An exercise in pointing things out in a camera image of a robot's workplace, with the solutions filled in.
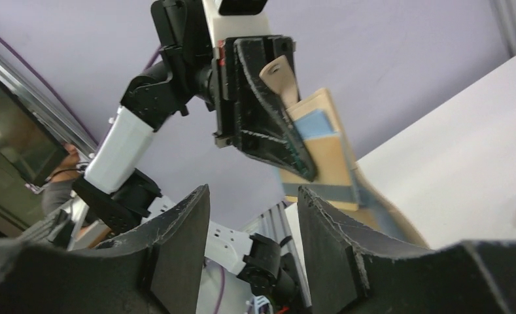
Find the beige card holder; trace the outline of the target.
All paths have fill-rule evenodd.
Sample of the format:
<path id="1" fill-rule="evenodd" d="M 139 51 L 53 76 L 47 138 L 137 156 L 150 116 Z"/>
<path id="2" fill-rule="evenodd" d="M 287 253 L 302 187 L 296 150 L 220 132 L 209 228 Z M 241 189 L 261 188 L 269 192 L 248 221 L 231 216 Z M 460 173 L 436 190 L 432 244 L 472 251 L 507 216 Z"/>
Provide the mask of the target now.
<path id="1" fill-rule="evenodd" d="M 260 78 L 283 100 L 315 162 L 318 175 L 306 181 L 286 170 L 279 172 L 286 199 L 297 200 L 298 188 L 308 187 L 353 219 L 409 243 L 426 247 L 424 238 L 400 210 L 368 182 L 339 119 L 327 88 L 297 99 L 297 83 L 285 56 L 268 63 Z"/>

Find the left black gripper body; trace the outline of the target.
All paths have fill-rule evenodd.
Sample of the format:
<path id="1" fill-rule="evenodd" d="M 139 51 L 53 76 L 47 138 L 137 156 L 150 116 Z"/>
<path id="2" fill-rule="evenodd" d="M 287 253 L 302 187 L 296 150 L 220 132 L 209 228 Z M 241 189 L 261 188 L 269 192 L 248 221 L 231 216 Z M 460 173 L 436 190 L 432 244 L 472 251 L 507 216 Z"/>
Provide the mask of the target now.
<path id="1" fill-rule="evenodd" d="M 224 39 L 214 49 L 212 60 L 214 104 L 216 111 L 217 131 L 215 132 L 218 147 L 233 146 L 241 148 L 237 135 L 235 102 L 237 101 L 237 54 L 235 39 Z"/>

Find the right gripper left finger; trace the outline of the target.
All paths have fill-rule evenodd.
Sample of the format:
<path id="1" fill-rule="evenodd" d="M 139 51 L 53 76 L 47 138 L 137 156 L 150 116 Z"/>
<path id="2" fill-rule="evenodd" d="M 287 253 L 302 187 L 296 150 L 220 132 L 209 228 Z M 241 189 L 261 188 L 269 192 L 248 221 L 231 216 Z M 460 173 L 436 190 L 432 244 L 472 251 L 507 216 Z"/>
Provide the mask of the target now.
<path id="1" fill-rule="evenodd" d="M 0 239 L 0 313 L 195 313 L 209 215 L 201 185 L 93 249 Z"/>

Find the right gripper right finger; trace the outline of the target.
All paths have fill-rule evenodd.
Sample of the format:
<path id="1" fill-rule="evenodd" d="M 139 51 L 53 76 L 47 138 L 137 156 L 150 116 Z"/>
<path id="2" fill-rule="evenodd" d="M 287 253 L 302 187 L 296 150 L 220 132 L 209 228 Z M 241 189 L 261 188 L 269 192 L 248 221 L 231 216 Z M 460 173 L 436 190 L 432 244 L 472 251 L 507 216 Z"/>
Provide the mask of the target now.
<path id="1" fill-rule="evenodd" d="M 516 313 L 516 240 L 419 247 L 298 191 L 313 313 Z"/>

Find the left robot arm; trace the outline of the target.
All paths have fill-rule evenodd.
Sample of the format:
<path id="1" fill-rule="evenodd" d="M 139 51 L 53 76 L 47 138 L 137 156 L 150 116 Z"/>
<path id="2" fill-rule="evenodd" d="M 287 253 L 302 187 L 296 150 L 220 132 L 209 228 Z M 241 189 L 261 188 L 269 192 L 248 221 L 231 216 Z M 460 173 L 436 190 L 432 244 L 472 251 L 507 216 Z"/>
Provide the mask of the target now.
<path id="1" fill-rule="evenodd" d="M 260 234 L 209 219 L 209 188 L 150 216 L 158 185 L 136 165 L 168 118 L 202 99 L 219 147 L 312 181 L 318 169 L 287 112 L 300 94 L 294 41 L 271 32 L 265 1 L 155 1 L 161 61 L 133 78 L 110 131 L 73 188 L 127 249 L 119 281 L 126 313 L 194 313 L 205 259 L 263 296 L 275 313 L 306 313 L 294 257 Z"/>

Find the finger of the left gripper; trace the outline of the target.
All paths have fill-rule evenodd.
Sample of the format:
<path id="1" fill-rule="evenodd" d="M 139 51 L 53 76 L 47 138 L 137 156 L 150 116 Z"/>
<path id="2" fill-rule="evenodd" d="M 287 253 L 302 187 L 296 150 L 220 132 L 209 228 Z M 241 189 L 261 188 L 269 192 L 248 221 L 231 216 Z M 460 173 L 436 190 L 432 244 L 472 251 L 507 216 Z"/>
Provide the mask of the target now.
<path id="1" fill-rule="evenodd" d="M 237 149 L 249 158 L 285 169 L 308 181 L 314 180 L 318 169 L 281 96 L 260 78 L 262 69 L 278 57 L 286 57 L 289 68 L 294 68 L 292 38 L 282 35 L 243 37 L 236 39 L 233 46 L 238 84 Z"/>

